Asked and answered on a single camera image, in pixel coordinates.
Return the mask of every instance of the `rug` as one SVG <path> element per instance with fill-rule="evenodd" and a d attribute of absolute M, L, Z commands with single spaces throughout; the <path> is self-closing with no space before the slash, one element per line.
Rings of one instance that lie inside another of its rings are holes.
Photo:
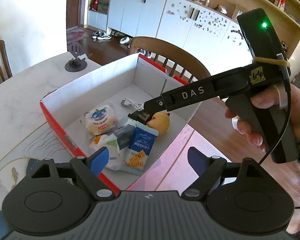
<path fill-rule="evenodd" d="M 82 27 L 67 31 L 67 45 L 74 41 L 79 41 L 92 35 L 92 31 Z"/>

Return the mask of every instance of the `brown door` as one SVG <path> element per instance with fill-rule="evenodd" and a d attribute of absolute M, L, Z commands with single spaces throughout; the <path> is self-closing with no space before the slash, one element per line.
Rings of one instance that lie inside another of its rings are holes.
<path fill-rule="evenodd" d="M 79 0 L 67 0 L 66 28 L 78 25 Z"/>

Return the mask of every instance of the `person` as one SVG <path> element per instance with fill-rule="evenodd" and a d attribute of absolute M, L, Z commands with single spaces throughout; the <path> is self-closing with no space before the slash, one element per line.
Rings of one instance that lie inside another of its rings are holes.
<path fill-rule="evenodd" d="M 251 98 L 252 104 L 261 109 L 269 108 L 273 105 L 279 104 L 279 93 L 274 86 L 271 86 L 261 93 Z M 230 119 L 237 115 L 230 109 L 226 109 L 225 117 Z M 295 140 L 300 143 L 300 90 L 291 84 L 291 117 L 290 122 L 293 128 Z M 248 122 L 238 120 L 237 130 L 246 136 L 249 143 L 255 145 L 255 147 L 261 151 L 266 151 L 266 146 L 263 143 L 263 138 L 256 132 L 252 131 L 251 125 Z"/>

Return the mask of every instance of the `black cabinet handle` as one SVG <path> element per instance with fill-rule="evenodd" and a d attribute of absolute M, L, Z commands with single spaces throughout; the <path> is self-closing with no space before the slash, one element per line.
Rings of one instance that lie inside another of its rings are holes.
<path fill-rule="evenodd" d="M 197 17 L 199 16 L 200 14 L 200 10 L 197 11 Z"/>
<path fill-rule="evenodd" d="M 191 13 L 191 15 L 190 15 L 190 19 L 192 18 L 193 12 L 194 12 L 194 8 L 192 8 L 192 13 Z"/>

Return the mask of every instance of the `brown cardboard box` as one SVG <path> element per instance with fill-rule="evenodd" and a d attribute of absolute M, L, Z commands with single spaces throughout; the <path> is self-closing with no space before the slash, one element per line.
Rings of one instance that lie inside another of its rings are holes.
<path fill-rule="evenodd" d="M 98 0 L 98 11 L 108 13 L 110 0 Z"/>

